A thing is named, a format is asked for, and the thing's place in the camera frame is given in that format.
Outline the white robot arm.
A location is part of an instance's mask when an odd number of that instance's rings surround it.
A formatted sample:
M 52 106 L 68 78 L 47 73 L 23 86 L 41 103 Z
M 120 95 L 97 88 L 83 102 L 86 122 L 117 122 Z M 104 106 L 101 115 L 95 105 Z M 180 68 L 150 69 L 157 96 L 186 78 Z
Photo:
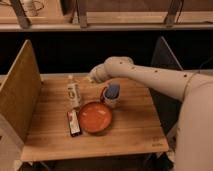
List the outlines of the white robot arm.
M 92 82 L 129 78 L 151 90 L 157 106 L 181 103 L 174 171 L 213 171 L 213 76 L 135 65 L 130 57 L 109 57 L 89 73 Z

